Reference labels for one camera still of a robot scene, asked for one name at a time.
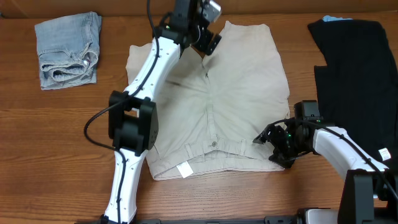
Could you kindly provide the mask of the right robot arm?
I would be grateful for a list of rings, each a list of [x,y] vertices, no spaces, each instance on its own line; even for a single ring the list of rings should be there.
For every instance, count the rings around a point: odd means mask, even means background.
[[[265,223],[397,223],[397,173],[364,152],[345,129],[324,121],[315,100],[296,103],[294,111],[253,141],[271,143],[269,160],[286,169],[306,154],[323,156],[345,182],[340,207],[302,208],[295,215],[267,216]]]

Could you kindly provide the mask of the beige khaki shorts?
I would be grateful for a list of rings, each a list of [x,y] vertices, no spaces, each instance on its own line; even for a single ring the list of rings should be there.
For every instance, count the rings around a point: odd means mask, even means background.
[[[254,142],[289,117],[289,85],[270,28],[227,22],[215,51],[184,50],[157,98],[159,134],[146,159],[155,180],[227,170],[270,172],[273,146]]]

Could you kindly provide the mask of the folded light blue jeans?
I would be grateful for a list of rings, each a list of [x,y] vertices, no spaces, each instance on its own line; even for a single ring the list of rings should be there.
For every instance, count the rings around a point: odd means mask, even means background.
[[[35,25],[42,90],[97,82],[102,17],[95,12],[63,16]]]

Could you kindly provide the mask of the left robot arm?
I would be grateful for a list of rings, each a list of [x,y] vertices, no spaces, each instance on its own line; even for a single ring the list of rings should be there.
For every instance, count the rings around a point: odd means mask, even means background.
[[[113,141],[115,169],[111,197],[101,223],[132,223],[137,212],[139,176],[146,154],[159,133],[156,98],[171,70],[188,47],[211,55],[221,36],[208,26],[221,15],[215,1],[176,1],[158,25],[136,79],[109,97],[108,135]]]

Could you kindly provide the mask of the black t-shirt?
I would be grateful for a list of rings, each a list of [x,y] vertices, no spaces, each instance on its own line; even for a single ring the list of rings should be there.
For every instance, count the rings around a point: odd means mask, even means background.
[[[397,65],[377,21],[308,25],[325,58],[314,68],[318,105],[370,156],[397,170]]]

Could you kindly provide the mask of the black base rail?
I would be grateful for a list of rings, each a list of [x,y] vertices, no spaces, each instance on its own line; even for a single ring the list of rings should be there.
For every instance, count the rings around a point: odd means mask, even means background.
[[[208,219],[208,220],[160,220],[133,218],[132,224],[343,224],[338,210],[327,208],[303,208],[295,215],[268,215],[264,218]]]

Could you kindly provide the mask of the light blue cloth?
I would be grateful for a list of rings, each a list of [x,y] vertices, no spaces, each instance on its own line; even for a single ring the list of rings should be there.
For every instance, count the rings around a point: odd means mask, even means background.
[[[323,22],[348,21],[348,20],[352,20],[352,18],[334,17],[334,16],[329,16],[329,15],[325,15],[322,18]]]

